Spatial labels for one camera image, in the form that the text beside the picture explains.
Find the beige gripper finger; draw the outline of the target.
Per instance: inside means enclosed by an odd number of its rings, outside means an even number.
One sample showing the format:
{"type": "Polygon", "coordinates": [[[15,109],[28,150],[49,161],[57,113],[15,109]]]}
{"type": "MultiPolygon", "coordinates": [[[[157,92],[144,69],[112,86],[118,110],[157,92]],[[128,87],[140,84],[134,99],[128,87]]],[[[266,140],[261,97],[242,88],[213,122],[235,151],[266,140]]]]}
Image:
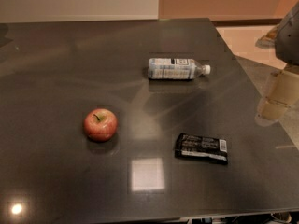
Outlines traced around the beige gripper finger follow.
{"type": "Polygon", "coordinates": [[[275,46],[275,40],[278,33],[278,26],[274,26],[271,30],[269,30],[265,35],[260,37],[255,46],[261,49],[271,49],[275,46]]]}
{"type": "Polygon", "coordinates": [[[262,127],[276,123],[299,100],[299,66],[286,64],[272,72],[265,84],[255,121],[262,127]]]}

